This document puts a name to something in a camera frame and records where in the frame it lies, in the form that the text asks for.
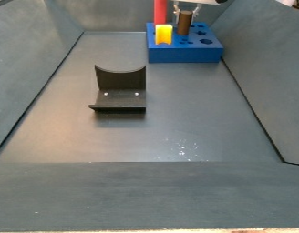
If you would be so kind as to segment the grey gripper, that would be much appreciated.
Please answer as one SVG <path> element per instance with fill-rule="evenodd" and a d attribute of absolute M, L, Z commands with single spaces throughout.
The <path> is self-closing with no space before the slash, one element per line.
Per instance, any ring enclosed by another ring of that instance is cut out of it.
<path fill-rule="evenodd" d="M 198 12 L 199 12 L 199 10 L 202 8 L 202 4 L 219 5 L 219 4 L 224 3 L 224 2 L 227 2 L 227 0 L 171 0 L 171 1 L 179 1 L 179 2 L 196 4 L 196 8 L 192 11 L 191 24 L 194 24 L 194 20 L 198 17 Z M 172 2 L 172 6 L 174 6 L 174 23 L 175 24 L 178 24 L 178 22 L 179 22 L 179 15 L 180 15 L 179 2 Z"/>

